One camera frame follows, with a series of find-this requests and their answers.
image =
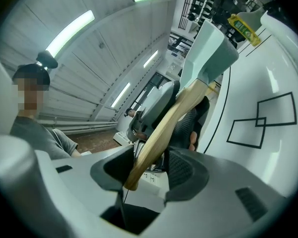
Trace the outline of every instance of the metal railing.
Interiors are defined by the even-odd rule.
[[[188,15],[188,11],[190,10],[190,0],[185,0],[184,4],[183,4],[183,9],[182,9],[182,14],[181,14],[181,19],[179,22],[179,26],[178,28],[185,30],[187,23],[188,23],[188,19],[187,19],[187,15]]]

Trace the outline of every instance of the dark hair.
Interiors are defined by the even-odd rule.
[[[46,91],[50,86],[50,76],[47,72],[47,68],[56,68],[58,62],[47,50],[40,52],[36,58],[41,65],[37,63],[31,63],[27,65],[20,65],[12,77],[14,81],[16,78],[33,78],[36,79],[36,84],[42,86],[42,90]]]
[[[126,112],[125,112],[125,117],[128,115],[128,112],[129,112],[130,110],[133,110],[133,109],[128,108],[128,109],[126,110]]]

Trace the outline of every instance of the black vent slot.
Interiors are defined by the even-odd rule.
[[[241,188],[235,193],[254,222],[267,213],[266,206],[250,188]]]
[[[72,167],[69,166],[69,165],[65,165],[65,166],[61,166],[61,167],[55,168],[55,169],[56,169],[56,171],[57,171],[58,173],[62,173],[62,172],[65,172],[65,171],[67,171],[67,170],[71,170]]]

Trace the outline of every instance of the wooden axe handle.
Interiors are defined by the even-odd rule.
[[[203,100],[207,89],[207,84],[196,79],[189,87],[184,88],[179,93],[175,104],[169,109],[141,150],[125,182],[125,188],[130,190],[137,189],[138,181],[144,171],[152,165],[167,148],[176,123],[184,114]]]

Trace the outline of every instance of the axe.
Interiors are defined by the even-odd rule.
[[[178,120],[199,104],[212,83],[238,59],[238,52],[228,38],[205,20],[183,66],[176,102],[153,131],[135,159],[124,187],[136,190],[144,171],[168,147]]]

